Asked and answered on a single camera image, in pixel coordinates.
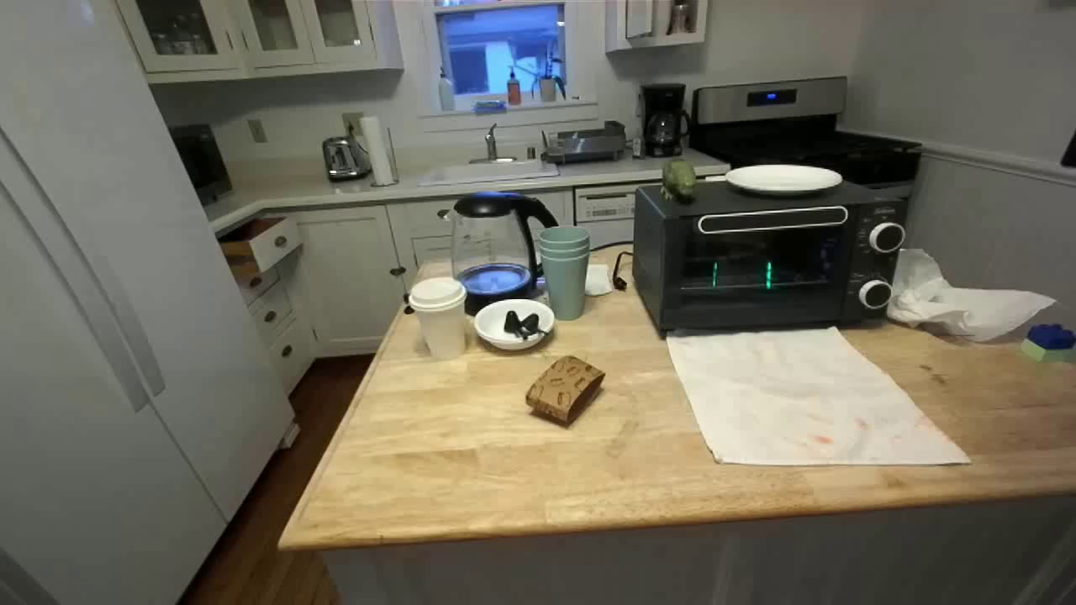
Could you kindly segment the white refrigerator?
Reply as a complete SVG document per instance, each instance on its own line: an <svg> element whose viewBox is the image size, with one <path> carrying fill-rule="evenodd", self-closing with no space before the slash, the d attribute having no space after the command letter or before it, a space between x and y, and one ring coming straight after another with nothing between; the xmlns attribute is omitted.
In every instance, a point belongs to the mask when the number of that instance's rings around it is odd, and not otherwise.
<svg viewBox="0 0 1076 605"><path fill-rule="evenodd" d="M176 605L293 409L109 0L0 0L0 598Z"/></svg>

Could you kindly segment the kitchen sink faucet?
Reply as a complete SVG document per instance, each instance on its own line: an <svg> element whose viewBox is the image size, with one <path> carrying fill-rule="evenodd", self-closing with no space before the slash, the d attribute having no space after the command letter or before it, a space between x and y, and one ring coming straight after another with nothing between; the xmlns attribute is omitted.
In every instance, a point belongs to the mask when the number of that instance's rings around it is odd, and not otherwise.
<svg viewBox="0 0 1076 605"><path fill-rule="evenodd" d="M492 128L486 133L486 157L488 157L488 161L499 161L499 157L502 157L499 125L492 125Z"/></svg>

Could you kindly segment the kitchen window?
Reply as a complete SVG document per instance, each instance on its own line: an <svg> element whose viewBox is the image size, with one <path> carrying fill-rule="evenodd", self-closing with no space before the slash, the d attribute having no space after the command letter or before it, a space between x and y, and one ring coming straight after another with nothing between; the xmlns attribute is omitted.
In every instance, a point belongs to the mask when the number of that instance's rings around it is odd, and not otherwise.
<svg viewBox="0 0 1076 605"><path fill-rule="evenodd" d="M434 0L436 105L513 112L569 99L564 0Z"/></svg>

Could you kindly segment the stainless steel stove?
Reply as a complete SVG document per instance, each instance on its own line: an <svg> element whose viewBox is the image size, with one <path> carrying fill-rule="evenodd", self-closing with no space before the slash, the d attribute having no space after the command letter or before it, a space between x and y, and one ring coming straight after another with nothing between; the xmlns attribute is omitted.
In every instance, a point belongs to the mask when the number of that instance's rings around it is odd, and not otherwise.
<svg viewBox="0 0 1076 605"><path fill-rule="evenodd" d="M910 185L923 147L841 128L843 77L712 84L693 92L690 145L743 165L816 165L853 185Z"/></svg>

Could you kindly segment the black dish rack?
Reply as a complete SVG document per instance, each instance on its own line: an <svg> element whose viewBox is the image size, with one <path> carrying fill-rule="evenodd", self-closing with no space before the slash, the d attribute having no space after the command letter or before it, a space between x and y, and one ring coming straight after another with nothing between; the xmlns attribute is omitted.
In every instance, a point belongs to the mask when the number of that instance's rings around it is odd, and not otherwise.
<svg viewBox="0 0 1076 605"><path fill-rule="evenodd" d="M588 161L618 161L627 156L627 128L607 120L603 128L557 133L545 137L541 157L547 165L588 165Z"/></svg>

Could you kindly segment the white bowl with dark items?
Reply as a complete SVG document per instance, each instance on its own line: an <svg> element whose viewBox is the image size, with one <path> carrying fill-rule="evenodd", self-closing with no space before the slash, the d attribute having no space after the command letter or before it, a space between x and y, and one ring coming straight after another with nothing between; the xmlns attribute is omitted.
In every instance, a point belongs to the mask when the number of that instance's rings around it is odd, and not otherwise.
<svg viewBox="0 0 1076 605"><path fill-rule="evenodd" d="M537 300L502 300L473 317L473 333L494 350L536 350L555 333L555 314Z"/></svg>

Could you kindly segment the glass electric kettle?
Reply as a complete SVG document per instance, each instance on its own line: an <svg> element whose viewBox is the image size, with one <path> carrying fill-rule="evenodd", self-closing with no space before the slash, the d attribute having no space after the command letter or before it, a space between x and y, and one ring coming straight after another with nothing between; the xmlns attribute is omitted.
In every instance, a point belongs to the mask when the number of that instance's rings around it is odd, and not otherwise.
<svg viewBox="0 0 1076 605"><path fill-rule="evenodd" d="M466 286L466 314L529 300L537 286L537 257L529 221L555 227L555 214L519 192L473 192L451 208L451 275Z"/></svg>

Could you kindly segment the paper towel roll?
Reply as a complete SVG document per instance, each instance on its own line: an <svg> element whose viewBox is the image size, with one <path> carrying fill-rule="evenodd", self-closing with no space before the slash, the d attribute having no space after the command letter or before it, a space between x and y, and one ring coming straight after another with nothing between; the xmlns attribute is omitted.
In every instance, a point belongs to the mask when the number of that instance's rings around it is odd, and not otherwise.
<svg viewBox="0 0 1076 605"><path fill-rule="evenodd" d="M389 133L384 128L384 120L376 116L364 116L359 118L359 135L367 140L367 156L369 156L369 173L374 173L374 185L397 185L397 170L393 170L393 147L389 147Z"/></svg>

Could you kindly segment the white upper glass cabinet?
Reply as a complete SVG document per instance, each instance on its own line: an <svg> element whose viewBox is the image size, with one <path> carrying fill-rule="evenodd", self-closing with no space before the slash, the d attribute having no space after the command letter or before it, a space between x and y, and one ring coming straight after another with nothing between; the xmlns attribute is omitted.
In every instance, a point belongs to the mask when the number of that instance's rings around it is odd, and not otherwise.
<svg viewBox="0 0 1076 605"><path fill-rule="evenodd" d="M116 0L151 84L402 71L389 0Z"/></svg>

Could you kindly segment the white lidded cup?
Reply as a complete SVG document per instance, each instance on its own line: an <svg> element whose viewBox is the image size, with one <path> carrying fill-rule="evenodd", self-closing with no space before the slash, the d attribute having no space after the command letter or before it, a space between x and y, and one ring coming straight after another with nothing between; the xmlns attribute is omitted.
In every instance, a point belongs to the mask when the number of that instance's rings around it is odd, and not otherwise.
<svg viewBox="0 0 1076 605"><path fill-rule="evenodd" d="M467 350L466 286L459 281L451 275L421 281L411 291L408 302L421 321L421 337L432 358L451 361Z"/></svg>

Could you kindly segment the stacked teal cups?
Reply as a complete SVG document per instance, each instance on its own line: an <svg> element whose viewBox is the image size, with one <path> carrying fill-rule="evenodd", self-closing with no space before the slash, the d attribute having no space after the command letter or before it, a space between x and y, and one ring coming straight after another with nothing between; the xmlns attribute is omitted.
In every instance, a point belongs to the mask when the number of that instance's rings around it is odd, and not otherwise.
<svg viewBox="0 0 1076 605"><path fill-rule="evenodd" d="M555 317L578 321L587 314L588 231L569 227L545 228L537 253Z"/></svg>

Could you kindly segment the black toaster oven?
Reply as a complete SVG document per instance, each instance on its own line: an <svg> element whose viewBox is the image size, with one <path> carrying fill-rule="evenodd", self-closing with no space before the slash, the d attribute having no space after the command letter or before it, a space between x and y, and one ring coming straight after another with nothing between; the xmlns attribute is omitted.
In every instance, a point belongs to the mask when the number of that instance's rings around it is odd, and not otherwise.
<svg viewBox="0 0 1076 605"><path fill-rule="evenodd" d="M900 221L908 200L863 185L765 200L700 185L693 202L664 185L636 192L633 283L658 337L878 322L859 291L887 281L897 253L869 231Z"/></svg>

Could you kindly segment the blue and green sponge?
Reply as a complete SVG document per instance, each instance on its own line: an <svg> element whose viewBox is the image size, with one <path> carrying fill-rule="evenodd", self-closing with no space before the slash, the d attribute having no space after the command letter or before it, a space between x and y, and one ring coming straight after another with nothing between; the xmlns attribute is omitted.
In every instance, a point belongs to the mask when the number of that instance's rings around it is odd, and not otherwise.
<svg viewBox="0 0 1076 605"><path fill-rule="evenodd" d="M1072 365L1076 333L1061 322L1039 322L1025 333L1023 350L1039 365Z"/></svg>

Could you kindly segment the black coffee maker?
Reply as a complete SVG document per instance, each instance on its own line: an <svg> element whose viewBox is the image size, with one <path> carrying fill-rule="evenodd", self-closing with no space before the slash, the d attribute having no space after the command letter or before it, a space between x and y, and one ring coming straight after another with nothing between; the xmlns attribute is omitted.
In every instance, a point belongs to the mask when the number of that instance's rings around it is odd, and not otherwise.
<svg viewBox="0 0 1076 605"><path fill-rule="evenodd" d="M683 84L644 89L644 152L650 157L670 157L683 152Z"/></svg>

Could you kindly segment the green avocado on oven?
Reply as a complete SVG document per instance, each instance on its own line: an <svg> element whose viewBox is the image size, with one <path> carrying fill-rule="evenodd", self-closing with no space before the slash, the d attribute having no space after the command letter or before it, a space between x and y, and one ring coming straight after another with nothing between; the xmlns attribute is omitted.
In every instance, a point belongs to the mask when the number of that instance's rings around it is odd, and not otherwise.
<svg viewBox="0 0 1076 605"><path fill-rule="evenodd" d="M698 190L700 190L700 175L690 161L667 161L664 165L664 190L678 202L693 202Z"/></svg>

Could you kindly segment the white plate on oven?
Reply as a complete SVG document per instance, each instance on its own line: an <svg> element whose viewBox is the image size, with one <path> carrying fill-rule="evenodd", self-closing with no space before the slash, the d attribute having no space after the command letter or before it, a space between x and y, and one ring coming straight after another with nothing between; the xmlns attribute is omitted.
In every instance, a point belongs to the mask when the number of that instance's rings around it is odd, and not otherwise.
<svg viewBox="0 0 1076 605"><path fill-rule="evenodd" d="M816 165L739 165L721 175L724 190L749 194L816 194L843 183L835 170Z"/></svg>

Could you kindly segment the open wooden drawer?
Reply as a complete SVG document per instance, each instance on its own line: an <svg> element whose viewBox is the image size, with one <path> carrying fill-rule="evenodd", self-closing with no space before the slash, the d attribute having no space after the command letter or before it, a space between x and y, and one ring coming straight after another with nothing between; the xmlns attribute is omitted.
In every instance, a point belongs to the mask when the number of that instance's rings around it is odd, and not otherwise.
<svg viewBox="0 0 1076 605"><path fill-rule="evenodd" d="M232 275L248 286L304 247L293 218L253 218L219 240Z"/></svg>

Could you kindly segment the crumpled white paper bag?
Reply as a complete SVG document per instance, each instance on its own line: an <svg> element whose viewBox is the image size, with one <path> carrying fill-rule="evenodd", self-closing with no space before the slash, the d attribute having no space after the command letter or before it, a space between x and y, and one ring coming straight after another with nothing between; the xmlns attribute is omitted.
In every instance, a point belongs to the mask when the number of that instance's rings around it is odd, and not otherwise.
<svg viewBox="0 0 1076 605"><path fill-rule="evenodd" d="M926 250L900 250L887 317L906 328L934 328L950 337L987 343L1010 337L1054 305L1029 291L963 291Z"/></svg>

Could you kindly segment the white oven knob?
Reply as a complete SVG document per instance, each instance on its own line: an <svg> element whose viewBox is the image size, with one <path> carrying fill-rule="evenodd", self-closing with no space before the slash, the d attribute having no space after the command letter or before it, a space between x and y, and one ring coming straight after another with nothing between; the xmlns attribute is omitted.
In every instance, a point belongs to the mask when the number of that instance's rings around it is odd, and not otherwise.
<svg viewBox="0 0 1076 605"><path fill-rule="evenodd" d="M859 291L859 302L863 311L884 311L891 302L891 283L887 281L869 281L861 291Z"/></svg>
<svg viewBox="0 0 1076 605"><path fill-rule="evenodd" d="M897 253L906 247L906 227L900 221L878 221L870 231L869 231L869 247L873 253Z"/></svg>

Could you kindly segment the silver toaster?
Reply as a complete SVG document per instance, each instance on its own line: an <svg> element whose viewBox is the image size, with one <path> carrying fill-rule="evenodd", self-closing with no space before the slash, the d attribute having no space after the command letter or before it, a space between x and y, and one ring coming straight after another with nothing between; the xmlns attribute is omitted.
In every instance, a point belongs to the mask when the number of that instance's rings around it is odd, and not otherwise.
<svg viewBox="0 0 1076 605"><path fill-rule="evenodd" d="M349 135L333 135L324 140L324 170L331 183L364 183L369 175L369 157Z"/></svg>

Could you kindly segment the brown bread slice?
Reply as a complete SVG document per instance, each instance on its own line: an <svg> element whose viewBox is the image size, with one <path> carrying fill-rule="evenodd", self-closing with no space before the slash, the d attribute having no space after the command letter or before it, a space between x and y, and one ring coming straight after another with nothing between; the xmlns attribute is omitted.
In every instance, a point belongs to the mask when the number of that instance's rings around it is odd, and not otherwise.
<svg viewBox="0 0 1076 605"><path fill-rule="evenodd" d="M569 423L603 386L607 372L578 358L555 361L525 393L525 403L555 423Z"/></svg>

